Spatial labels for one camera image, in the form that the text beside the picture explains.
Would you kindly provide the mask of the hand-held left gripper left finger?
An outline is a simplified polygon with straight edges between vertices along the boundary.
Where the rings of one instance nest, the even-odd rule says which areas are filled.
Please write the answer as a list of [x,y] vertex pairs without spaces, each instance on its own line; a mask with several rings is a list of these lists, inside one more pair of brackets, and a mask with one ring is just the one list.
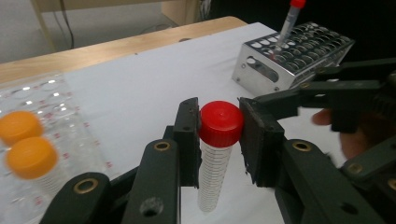
[[193,97],[179,104],[173,128],[173,139],[179,148],[180,184],[182,187],[199,186],[201,151],[199,148],[199,106]]

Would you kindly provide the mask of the orange-capped clear tube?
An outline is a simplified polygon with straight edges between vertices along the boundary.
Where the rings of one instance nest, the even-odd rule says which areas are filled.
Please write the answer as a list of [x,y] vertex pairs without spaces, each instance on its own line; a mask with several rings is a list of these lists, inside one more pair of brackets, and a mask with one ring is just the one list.
[[58,153],[44,137],[31,137],[14,144],[6,153],[6,165],[16,177],[30,181],[53,198],[66,180]]
[[43,132],[39,118],[29,111],[14,111],[0,118],[0,139],[7,146],[25,138],[40,136]]

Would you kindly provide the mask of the red-capped clear tube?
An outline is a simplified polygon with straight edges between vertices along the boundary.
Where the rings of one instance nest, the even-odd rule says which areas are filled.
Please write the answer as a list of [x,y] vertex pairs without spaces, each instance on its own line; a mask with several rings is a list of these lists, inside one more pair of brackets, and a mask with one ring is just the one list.
[[210,213],[217,207],[232,148],[241,137],[244,119],[238,107],[224,101],[204,105],[200,116],[202,163],[198,206],[202,212]]
[[279,39],[276,42],[273,57],[281,52],[282,47],[285,45],[285,42],[289,38],[291,30],[298,19],[301,9],[305,6],[305,2],[306,0],[290,0],[290,9],[279,33]]

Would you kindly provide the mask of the shiny metal tube rack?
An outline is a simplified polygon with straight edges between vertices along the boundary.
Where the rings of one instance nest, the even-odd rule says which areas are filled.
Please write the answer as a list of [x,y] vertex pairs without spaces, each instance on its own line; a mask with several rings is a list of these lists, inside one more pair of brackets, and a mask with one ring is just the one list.
[[311,79],[320,67],[337,66],[354,40],[307,22],[294,27],[282,46],[278,33],[249,40],[242,45],[233,80],[260,96],[297,87]]

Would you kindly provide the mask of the white table mat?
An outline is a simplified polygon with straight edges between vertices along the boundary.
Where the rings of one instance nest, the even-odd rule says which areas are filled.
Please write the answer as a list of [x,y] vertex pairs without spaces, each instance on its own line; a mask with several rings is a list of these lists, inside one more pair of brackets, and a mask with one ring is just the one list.
[[[102,156],[99,171],[116,177],[140,163],[146,144],[163,136],[185,99],[198,97],[200,106],[214,100],[237,105],[237,98],[252,97],[232,80],[238,53],[244,42],[274,32],[256,22],[71,72],[54,68],[49,77],[40,72],[38,77],[5,82],[0,84],[0,116],[35,111],[46,136],[60,147],[70,142],[62,136],[69,126],[73,134],[88,137],[82,146],[88,143]],[[287,137],[310,140],[341,164],[336,134],[312,125],[316,109],[300,111],[300,117],[281,120]],[[0,141],[0,224],[38,224],[49,201],[9,172],[3,164],[7,149]],[[238,144],[214,212],[200,211],[196,189],[181,192],[183,224],[284,223],[274,191],[252,185]]]

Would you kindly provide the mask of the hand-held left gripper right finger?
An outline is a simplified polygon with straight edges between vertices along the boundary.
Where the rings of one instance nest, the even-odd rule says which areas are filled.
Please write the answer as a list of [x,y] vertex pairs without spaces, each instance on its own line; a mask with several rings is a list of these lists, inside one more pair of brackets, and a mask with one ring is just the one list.
[[246,172],[257,187],[274,187],[279,170],[276,149],[284,139],[284,130],[264,106],[252,99],[240,98],[239,108],[244,118],[239,143]]

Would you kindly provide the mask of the clear acrylic tube rack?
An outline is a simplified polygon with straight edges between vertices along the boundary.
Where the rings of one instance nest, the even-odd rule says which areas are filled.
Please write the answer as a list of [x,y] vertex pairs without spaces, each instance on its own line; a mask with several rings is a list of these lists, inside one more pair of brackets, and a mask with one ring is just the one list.
[[[58,167],[68,178],[86,172],[112,174],[61,73],[0,84],[0,118],[21,110],[39,118],[43,136],[55,146]],[[0,141],[0,224],[38,224],[50,204],[50,196],[11,173],[5,163],[9,150]]]

